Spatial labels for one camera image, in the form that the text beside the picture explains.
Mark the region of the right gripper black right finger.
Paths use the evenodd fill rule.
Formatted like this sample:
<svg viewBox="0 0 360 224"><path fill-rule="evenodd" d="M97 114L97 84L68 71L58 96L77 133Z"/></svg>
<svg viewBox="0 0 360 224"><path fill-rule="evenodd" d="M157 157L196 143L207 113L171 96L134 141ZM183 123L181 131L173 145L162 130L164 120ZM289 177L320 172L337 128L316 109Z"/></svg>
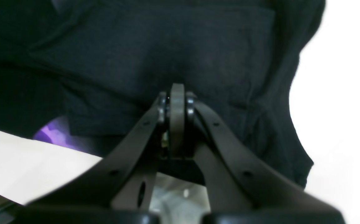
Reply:
<svg viewBox="0 0 360 224"><path fill-rule="evenodd" d="M194 161L201 169L211 213L205 218L342 218L257 158L211 108L186 93L194 117Z"/></svg>

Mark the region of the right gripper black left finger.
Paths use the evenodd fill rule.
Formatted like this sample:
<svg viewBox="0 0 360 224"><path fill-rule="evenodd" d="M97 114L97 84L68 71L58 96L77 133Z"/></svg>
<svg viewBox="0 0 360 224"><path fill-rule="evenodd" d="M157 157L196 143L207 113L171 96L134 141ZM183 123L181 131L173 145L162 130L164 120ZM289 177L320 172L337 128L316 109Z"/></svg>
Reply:
<svg viewBox="0 0 360 224"><path fill-rule="evenodd" d="M27 205L24 214L150 215L166 100L166 93L160 92L109 155L68 184Z"/></svg>

